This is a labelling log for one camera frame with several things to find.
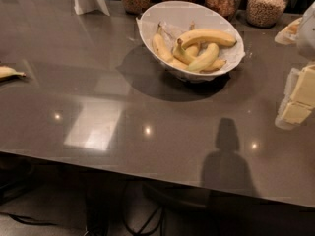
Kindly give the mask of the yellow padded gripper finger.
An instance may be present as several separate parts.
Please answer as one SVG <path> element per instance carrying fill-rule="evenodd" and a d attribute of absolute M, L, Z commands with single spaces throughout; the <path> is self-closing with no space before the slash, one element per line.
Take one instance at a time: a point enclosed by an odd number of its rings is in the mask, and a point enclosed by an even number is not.
<path fill-rule="evenodd" d="M 284 130 L 300 126 L 315 109 L 315 65 L 292 68 L 284 87 L 284 98 L 275 125 Z"/>
<path fill-rule="evenodd" d="M 298 18 L 289 23 L 277 33 L 275 36 L 275 42 L 281 45 L 297 44 L 299 42 L 299 29 L 301 22 L 302 18 Z"/>

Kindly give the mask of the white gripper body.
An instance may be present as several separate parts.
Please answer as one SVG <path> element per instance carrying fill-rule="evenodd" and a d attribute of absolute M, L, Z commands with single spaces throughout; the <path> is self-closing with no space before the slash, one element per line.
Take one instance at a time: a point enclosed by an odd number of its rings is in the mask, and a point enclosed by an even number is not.
<path fill-rule="evenodd" d="M 301 56 L 315 60 L 315 2 L 305 11 L 298 27 L 296 46 Z"/>

